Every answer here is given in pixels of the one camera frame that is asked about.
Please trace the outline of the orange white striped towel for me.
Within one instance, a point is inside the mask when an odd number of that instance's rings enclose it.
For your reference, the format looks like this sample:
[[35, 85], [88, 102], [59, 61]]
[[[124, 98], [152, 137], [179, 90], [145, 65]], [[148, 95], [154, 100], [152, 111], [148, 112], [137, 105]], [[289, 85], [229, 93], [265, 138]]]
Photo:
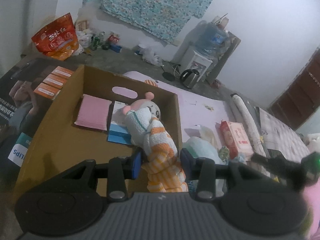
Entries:
[[177, 147], [159, 118], [148, 107], [136, 111], [125, 107], [124, 115], [131, 143], [146, 156], [142, 169], [148, 174], [148, 191], [188, 192]]

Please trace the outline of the pink knitted cloth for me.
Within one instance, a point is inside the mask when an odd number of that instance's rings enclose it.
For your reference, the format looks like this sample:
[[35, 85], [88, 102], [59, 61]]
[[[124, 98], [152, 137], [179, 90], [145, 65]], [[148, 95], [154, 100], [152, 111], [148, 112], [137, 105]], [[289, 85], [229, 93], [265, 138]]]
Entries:
[[85, 128], [106, 131], [111, 103], [112, 101], [110, 100], [83, 94], [79, 113], [74, 124]]

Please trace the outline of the white blue box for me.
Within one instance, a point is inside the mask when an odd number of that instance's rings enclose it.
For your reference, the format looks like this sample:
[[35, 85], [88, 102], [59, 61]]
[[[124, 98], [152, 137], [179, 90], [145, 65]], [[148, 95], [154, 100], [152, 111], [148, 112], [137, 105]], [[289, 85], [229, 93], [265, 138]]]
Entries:
[[131, 134], [129, 133], [125, 123], [123, 108], [126, 106], [125, 103], [115, 101], [113, 104], [111, 122], [108, 129], [108, 142], [114, 142], [123, 145], [131, 144]]

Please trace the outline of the brown wooden door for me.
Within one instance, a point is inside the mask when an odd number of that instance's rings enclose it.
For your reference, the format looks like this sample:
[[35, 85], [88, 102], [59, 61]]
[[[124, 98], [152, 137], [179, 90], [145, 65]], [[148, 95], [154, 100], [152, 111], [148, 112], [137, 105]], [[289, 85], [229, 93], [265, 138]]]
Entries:
[[277, 119], [298, 129], [319, 108], [319, 49], [288, 89], [268, 108]]

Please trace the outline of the white water dispenser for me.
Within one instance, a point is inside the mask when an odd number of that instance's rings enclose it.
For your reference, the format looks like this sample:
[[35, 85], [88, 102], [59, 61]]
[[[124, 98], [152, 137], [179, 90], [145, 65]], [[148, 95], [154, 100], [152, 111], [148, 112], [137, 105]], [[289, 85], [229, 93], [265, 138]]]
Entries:
[[179, 72], [182, 74], [185, 70], [195, 69], [200, 74], [197, 80], [199, 82], [212, 63], [212, 60], [199, 54], [193, 46], [189, 46], [181, 58]]

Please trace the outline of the pink tissue pack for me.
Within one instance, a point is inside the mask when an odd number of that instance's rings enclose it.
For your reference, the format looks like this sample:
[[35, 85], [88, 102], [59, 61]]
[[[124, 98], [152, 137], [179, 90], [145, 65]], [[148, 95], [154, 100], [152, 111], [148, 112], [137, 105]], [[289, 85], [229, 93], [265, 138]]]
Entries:
[[248, 135], [243, 124], [238, 122], [221, 121], [220, 131], [224, 137], [229, 156], [231, 159], [244, 155], [245, 160], [248, 160], [253, 152], [253, 148], [249, 141]]

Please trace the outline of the pink plush toy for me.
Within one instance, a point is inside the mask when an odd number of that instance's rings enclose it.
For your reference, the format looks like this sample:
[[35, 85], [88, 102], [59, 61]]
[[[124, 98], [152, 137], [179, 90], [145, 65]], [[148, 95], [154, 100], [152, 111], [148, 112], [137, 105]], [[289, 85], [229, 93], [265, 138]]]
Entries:
[[158, 119], [161, 119], [161, 111], [159, 107], [153, 102], [154, 94], [152, 92], [146, 92], [144, 99], [139, 99], [133, 102], [130, 105], [126, 105], [122, 109], [122, 113], [126, 115], [129, 111], [137, 111], [141, 108], [148, 107], [152, 115], [156, 116]]

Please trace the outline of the pink quilt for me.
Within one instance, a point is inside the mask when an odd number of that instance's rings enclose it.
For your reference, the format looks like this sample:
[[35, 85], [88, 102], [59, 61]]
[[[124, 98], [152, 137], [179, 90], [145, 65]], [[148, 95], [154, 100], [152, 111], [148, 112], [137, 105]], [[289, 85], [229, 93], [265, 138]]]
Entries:
[[303, 191], [308, 206], [308, 215], [301, 228], [305, 239], [319, 239], [319, 188], [318, 180], [316, 184], [306, 187]]

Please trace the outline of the dark printed appliance box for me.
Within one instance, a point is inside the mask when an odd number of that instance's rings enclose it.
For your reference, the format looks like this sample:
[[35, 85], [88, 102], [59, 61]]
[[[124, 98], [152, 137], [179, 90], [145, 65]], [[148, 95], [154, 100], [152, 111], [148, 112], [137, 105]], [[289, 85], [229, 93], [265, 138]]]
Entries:
[[1, 77], [1, 171], [20, 168], [44, 115], [76, 65], [29, 55]]

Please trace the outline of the red snack bag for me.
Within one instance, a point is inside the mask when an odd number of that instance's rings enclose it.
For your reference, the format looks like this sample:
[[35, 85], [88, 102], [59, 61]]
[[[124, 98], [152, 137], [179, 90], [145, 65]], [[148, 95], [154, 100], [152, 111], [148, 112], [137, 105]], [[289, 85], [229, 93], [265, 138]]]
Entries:
[[39, 52], [60, 61], [65, 61], [79, 49], [79, 42], [70, 13], [44, 26], [31, 40]]

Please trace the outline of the rolled beige quilt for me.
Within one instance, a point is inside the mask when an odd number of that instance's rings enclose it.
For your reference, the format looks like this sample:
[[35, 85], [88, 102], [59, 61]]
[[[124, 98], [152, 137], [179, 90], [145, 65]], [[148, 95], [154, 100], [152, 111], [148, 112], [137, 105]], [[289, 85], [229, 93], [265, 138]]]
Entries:
[[268, 157], [255, 120], [245, 105], [245, 102], [238, 94], [231, 94], [230, 107], [236, 121], [243, 124], [254, 153], [262, 157]]

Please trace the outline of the electric kettle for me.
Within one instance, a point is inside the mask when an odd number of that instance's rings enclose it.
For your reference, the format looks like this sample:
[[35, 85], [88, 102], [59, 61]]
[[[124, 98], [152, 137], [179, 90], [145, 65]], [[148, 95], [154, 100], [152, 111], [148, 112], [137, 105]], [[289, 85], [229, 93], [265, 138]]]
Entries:
[[187, 89], [192, 89], [197, 83], [200, 73], [196, 69], [186, 69], [180, 75], [180, 83]]

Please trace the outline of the floral teal wall cloth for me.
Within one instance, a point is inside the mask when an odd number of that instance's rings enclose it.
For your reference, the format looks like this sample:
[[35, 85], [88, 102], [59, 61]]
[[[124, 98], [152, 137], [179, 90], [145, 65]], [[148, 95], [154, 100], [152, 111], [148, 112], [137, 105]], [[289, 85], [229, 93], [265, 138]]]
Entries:
[[172, 44], [185, 24], [202, 18], [213, 0], [83, 0], [105, 13]]

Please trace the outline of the blue water jug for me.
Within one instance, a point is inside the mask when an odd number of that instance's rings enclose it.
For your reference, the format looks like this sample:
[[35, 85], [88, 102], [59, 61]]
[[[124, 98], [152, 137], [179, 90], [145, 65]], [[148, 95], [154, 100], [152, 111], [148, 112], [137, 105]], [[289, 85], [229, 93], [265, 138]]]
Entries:
[[229, 34], [212, 21], [205, 26], [204, 32], [195, 42], [195, 48], [198, 53], [204, 56], [212, 56], [227, 38], [229, 38]]

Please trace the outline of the white plastic trash bag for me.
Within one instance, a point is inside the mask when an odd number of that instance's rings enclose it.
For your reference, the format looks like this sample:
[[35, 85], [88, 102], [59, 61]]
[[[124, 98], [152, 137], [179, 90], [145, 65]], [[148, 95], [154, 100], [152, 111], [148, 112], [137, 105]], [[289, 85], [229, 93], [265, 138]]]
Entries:
[[162, 59], [151, 48], [142, 50], [142, 60], [156, 67], [163, 66]]

